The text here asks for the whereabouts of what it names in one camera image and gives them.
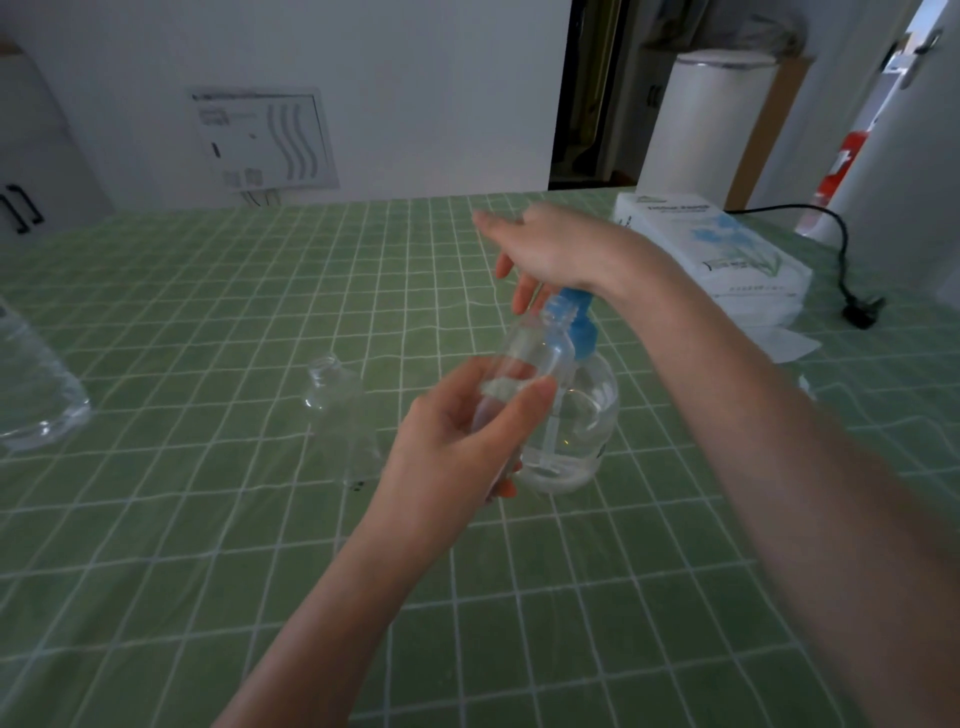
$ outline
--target clear plastic bottle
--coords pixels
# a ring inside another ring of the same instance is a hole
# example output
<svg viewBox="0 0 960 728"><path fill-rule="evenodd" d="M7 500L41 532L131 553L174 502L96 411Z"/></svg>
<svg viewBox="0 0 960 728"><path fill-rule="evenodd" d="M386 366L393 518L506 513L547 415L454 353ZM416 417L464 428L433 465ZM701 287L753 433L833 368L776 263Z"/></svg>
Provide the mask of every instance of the clear plastic bottle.
<svg viewBox="0 0 960 728"><path fill-rule="evenodd" d="M586 485L616 427L616 376L596 351L597 329L588 316L592 300L586 291L563 289L550 298L539 318L527 314L520 320L504 344L507 363L498 362L499 369L516 366L517 360L529 362L536 371L527 378L550 374L557 379L553 409L521 449L523 468L515 476L517 483L542 493L568 493ZM508 377L506 382L493 378L481 387L487 396L477 417L485 406L495 416L496 402L509 401L523 384ZM498 398L490 401L491 395ZM485 412L484 417L485 423L491 415Z"/></svg>
<svg viewBox="0 0 960 728"><path fill-rule="evenodd" d="M360 375L345 369L332 353L312 361L308 370L310 435L323 457L326 478L353 488L376 480L383 455Z"/></svg>
<svg viewBox="0 0 960 728"><path fill-rule="evenodd" d="M0 298L0 441L11 450L39 448L91 412L84 386Z"/></svg>
<svg viewBox="0 0 960 728"><path fill-rule="evenodd" d="M557 410L561 392L573 377L575 351L569 329L576 314L576 306L567 298L551 296L540 313L528 311L520 317L508 331L500 354L480 385L483 398L473 415L474 432L496 417L517 392L539 376L551 375L557 379L558 394L554 400ZM504 464L494 484L513 470L519 456L518 452Z"/></svg>

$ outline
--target table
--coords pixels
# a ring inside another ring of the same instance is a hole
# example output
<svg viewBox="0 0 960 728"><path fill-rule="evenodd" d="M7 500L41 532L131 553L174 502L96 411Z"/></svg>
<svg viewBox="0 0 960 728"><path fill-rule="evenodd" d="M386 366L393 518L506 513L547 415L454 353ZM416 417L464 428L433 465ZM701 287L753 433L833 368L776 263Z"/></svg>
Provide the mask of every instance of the table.
<svg viewBox="0 0 960 728"><path fill-rule="evenodd" d="M0 258L9 302L82 377L92 422L0 460L4 725L206 725L357 524L323 483L305 365L362 371L384 445L413 397L497 348L512 285L473 206L615 190L123 214ZM891 299L850 328L832 255L751 223L817 272L787 365L960 523L960 318ZM653 373L598 302L622 411L596 482L484 509L389 631L352 723L855 725L817 668Z"/></svg>

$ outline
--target wrist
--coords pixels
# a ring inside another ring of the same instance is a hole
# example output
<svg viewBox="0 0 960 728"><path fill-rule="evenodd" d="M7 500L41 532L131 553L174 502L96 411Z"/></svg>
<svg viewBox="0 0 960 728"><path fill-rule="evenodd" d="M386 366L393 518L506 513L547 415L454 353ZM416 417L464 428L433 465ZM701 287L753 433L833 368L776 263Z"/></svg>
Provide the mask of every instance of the wrist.
<svg viewBox="0 0 960 728"><path fill-rule="evenodd" d="M350 535L344 551L363 563L370 573L412 589L429 568L432 559L416 538L398 532L397 518L381 519L371 508Z"/></svg>
<svg viewBox="0 0 960 728"><path fill-rule="evenodd" d="M684 275L676 261L643 235L616 227L609 245L597 257L595 285L592 291L614 308L638 303L672 280Z"/></svg>

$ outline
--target white cabinet door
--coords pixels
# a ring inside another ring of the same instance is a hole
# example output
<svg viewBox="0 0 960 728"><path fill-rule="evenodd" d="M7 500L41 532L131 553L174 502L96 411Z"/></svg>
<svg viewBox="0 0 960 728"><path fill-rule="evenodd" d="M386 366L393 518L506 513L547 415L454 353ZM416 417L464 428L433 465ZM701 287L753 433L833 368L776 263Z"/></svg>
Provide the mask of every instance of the white cabinet door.
<svg viewBox="0 0 960 728"><path fill-rule="evenodd" d="M92 225L112 212L80 150L64 133L0 151L0 194L30 227L28 234L14 233L20 241ZM0 215L5 227L19 227L6 206L0 206Z"/></svg>
<svg viewBox="0 0 960 728"><path fill-rule="evenodd" d="M66 128L66 119L26 56L0 56L0 146Z"/></svg>
<svg viewBox="0 0 960 728"><path fill-rule="evenodd" d="M31 227L7 190L0 190L0 246L28 242Z"/></svg>

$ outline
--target white tissue package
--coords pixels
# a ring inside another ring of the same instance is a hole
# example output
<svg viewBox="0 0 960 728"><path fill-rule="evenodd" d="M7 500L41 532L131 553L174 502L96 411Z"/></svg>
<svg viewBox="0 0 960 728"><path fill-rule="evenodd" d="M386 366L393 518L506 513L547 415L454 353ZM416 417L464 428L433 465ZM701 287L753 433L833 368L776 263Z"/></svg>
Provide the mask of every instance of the white tissue package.
<svg viewBox="0 0 960 728"><path fill-rule="evenodd" d="M787 326L813 272L697 195L617 196L613 221L670 253L742 328Z"/></svg>

